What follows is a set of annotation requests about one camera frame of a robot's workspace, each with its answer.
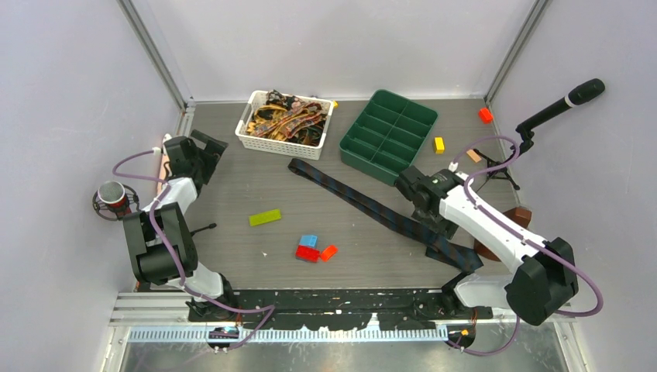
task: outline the gray wall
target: gray wall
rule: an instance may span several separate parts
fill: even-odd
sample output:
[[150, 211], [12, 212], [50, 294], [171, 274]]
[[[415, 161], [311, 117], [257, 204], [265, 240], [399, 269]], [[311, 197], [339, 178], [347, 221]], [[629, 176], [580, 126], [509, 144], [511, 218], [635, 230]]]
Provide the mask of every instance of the gray wall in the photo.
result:
[[[97, 217], [91, 195], [177, 118], [114, 0], [3, 2], [0, 370], [97, 369], [116, 293], [134, 279], [121, 225]], [[157, 161], [126, 169], [156, 174]]]
[[177, 85], [196, 101], [245, 101], [271, 88], [481, 97], [534, 2], [133, 1]]
[[[493, 104], [501, 132], [517, 137], [519, 122], [575, 85], [607, 85], [595, 102], [536, 129], [535, 148], [513, 166], [533, 229], [568, 240], [604, 293], [603, 311], [581, 319], [594, 370], [657, 361], [656, 16], [651, 0], [553, 2]], [[573, 303], [592, 306], [588, 288]]]

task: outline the small red block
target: small red block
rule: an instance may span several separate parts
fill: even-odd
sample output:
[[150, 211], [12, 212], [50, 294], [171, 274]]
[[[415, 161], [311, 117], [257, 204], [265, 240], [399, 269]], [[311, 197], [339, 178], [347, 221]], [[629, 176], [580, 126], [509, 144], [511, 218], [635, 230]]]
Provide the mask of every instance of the small red block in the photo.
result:
[[322, 261], [328, 261], [336, 253], [338, 253], [338, 249], [335, 248], [335, 246], [327, 246], [324, 252], [319, 256], [322, 258]]
[[488, 111], [488, 108], [482, 108], [479, 110], [479, 117], [484, 124], [488, 124], [493, 121], [493, 114]]
[[313, 250], [308, 246], [298, 246], [297, 253], [295, 255], [299, 260], [308, 261], [308, 262], [317, 262], [319, 258], [319, 251]]

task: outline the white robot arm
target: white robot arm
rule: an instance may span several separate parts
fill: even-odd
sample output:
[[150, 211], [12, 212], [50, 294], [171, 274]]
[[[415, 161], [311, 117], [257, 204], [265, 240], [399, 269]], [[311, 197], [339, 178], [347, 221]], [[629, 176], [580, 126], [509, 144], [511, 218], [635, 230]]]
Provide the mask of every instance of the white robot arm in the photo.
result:
[[[527, 323], [537, 326], [570, 300], [579, 288], [574, 273], [525, 241], [541, 242], [541, 247], [570, 263], [574, 262], [573, 250], [560, 238], [548, 242], [521, 228], [469, 189], [476, 207], [466, 194], [466, 178], [466, 174], [448, 169], [426, 176], [411, 166], [400, 174], [395, 185], [413, 202], [414, 218], [447, 239], [451, 239], [458, 227], [465, 229], [511, 272], [490, 277], [470, 273], [458, 281], [453, 291], [462, 305], [511, 308]], [[484, 209], [507, 228], [494, 222]]]
[[[202, 185], [209, 182], [228, 144], [196, 130], [192, 131], [191, 137], [205, 143], [205, 148], [198, 148], [191, 138], [184, 136], [166, 141], [164, 149], [169, 156], [171, 172], [167, 184], [142, 211], [123, 219], [132, 271], [141, 283], [167, 284], [221, 303], [236, 305], [233, 304], [230, 283], [225, 277], [198, 262], [191, 238], [193, 232], [189, 231], [184, 220], [184, 213], [199, 196]], [[156, 221], [176, 250], [184, 270], [184, 286], [181, 285], [178, 267], [149, 221], [154, 205]], [[222, 311], [214, 305], [205, 304], [206, 301], [194, 297], [188, 305], [199, 315]]]

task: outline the green lego brick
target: green lego brick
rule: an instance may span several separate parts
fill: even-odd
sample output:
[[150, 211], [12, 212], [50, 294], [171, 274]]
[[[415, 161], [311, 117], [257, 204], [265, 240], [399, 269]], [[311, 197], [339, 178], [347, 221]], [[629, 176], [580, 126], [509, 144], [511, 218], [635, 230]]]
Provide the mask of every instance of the green lego brick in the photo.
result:
[[249, 225], [258, 226], [264, 223], [278, 221], [281, 219], [280, 209], [274, 209], [273, 211], [267, 211], [258, 213], [257, 215], [249, 216]]

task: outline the green tray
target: green tray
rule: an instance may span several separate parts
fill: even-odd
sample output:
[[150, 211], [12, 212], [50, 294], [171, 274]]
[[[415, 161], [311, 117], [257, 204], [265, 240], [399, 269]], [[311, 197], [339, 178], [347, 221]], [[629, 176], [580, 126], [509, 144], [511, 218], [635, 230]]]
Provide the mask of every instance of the green tray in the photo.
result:
[[390, 91], [376, 91], [340, 141], [340, 158], [393, 186], [418, 156], [437, 119], [430, 108]]

